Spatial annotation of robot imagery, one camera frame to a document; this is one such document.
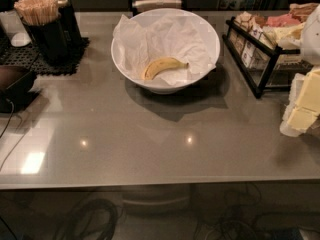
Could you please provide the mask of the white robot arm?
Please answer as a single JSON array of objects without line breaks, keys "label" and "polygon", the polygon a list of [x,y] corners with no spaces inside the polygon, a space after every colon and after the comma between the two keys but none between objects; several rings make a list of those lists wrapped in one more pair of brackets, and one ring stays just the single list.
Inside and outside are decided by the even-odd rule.
[{"label": "white robot arm", "polygon": [[313,68],[306,75],[297,73],[291,83],[289,104],[280,124],[280,132],[290,137],[305,133],[320,116],[320,5],[306,20],[300,53]]}]

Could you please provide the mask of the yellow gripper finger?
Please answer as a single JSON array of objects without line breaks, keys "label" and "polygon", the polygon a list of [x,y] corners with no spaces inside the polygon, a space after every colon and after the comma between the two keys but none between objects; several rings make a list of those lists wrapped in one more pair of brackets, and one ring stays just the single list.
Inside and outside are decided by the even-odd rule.
[{"label": "yellow gripper finger", "polygon": [[313,67],[306,75],[297,73],[291,83],[289,104],[320,112],[320,68]]},{"label": "yellow gripper finger", "polygon": [[280,124],[280,132],[289,137],[304,134],[318,119],[319,114],[300,107],[287,107]]}]

